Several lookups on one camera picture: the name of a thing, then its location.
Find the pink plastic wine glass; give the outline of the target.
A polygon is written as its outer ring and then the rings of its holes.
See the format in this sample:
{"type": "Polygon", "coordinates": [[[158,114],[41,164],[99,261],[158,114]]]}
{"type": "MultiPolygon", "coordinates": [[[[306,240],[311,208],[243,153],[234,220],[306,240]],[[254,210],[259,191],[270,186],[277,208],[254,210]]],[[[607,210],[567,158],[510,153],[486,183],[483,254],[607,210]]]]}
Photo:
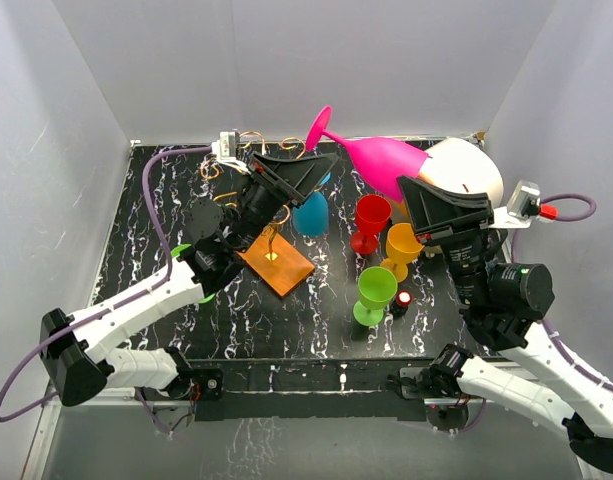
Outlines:
{"type": "Polygon", "coordinates": [[[429,158],[427,152],[395,138],[343,138],[327,129],[331,116],[330,106],[318,113],[307,135],[306,150],[313,150],[322,136],[331,139],[346,150],[355,170],[370,187],[402,203],[403,194],[397,179],[400,176],[416,178],[429,158]]]}

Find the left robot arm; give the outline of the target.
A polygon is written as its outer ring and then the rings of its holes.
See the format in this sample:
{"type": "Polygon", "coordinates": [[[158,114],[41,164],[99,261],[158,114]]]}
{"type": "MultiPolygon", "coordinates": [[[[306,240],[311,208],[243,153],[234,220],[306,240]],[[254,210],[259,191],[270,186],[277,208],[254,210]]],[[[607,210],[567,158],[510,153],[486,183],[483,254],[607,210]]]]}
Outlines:
{"type": "Polygon", "coordinates": [[[168,256],[164,268],[100,304],[45,314],[40,359],[61,403],[77,406],[121,387],[156,389],[172,399],[186,396],[192,369],[178,350],[122,350],[120,344],[228,286],[245,266],[243,253],[280,209],[303,205],[338,160],[336,154],[287,160],[252,153],[235,206],[197,199],[185,226],[188,245],[168,256]]]}

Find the blue plastic wine glass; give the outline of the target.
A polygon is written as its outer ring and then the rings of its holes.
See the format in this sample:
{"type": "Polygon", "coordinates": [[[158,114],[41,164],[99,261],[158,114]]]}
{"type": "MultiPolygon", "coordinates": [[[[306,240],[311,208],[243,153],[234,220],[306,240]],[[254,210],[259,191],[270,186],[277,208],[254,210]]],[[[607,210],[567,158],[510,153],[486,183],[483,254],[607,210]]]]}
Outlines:
{"type": "Polygon", "coordinates": [[[292,223],[299,234],[316,237],[328,231],[329,208],[321,188],[329,179],[327,174],[304,204],[293,210],[292,223]]]}

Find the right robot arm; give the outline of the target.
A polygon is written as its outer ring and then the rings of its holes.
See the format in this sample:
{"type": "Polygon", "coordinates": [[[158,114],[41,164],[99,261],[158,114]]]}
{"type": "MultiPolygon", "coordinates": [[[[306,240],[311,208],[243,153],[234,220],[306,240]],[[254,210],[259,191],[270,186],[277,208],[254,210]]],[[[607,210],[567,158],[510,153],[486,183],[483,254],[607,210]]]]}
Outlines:
{"type": "Polygon", "coordinates": [[[415,377],[399,378],[400,385],[491,400],[550,428],[577,457],[613,474],[613,384],[546,325],[555,299],[550,271],[543,264],[493,259],[501,245],[492,241],[492,230],[556,218],[555,209],[542,203],[539,187],[521,181],[508,204],[494,208],[485,193],[451,192],[408,176],[397,183],[416,239],[441,249],[471,336],[536,378],[527,381],[447,345],[415,377]]]}

